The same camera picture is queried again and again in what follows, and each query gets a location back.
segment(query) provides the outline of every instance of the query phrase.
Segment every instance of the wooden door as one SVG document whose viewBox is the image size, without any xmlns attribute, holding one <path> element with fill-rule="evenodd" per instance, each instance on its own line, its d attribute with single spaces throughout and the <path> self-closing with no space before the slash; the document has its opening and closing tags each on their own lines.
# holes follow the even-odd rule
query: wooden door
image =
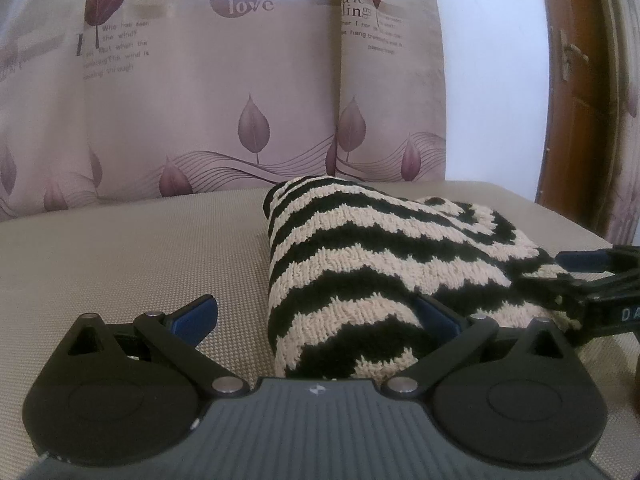
<svg viewBox="0 0 640 480">
<path fill-rule="evenodd" d="M 609 51 L 601 0 L 546 0 L 550 94 L 537 202 L 593 228 L 608 148 Z"/>
</svg>

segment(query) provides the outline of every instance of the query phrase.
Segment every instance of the ribbed gray panel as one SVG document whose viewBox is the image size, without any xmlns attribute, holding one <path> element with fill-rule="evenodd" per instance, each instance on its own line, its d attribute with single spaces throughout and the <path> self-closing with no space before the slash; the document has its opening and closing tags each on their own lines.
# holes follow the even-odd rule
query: ribbed gray panel
<svg viewBox="0 0 640 480">
<path fill-rule="evenodd" d="M 74 467 L 46 459 L 24 480 L 605 480 L 581 462 L 521 472 L 464 455 L 414 402 L 369 381 L 266 379 L 244 399 L 214 403 L 178 446 L 139 464 Z"/>
</svg>

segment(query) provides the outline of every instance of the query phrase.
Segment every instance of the black and white striped cloth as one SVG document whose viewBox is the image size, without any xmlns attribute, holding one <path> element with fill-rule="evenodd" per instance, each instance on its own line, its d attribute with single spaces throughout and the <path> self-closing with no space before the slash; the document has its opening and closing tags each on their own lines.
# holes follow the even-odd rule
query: black and white striped cloth
<svg viewBox="0 0 640 480">
<path fill-rule="evenodd" d="M 276 375 L 383 381 L 433 351 L 415 292 L 501 326 L 536 316 L 517 276 L 564 270 L 497 212 L 395 198 L 330 176 L 296 178 L 264 200 L 271 265 L 268 337 Z"/>
</svg>

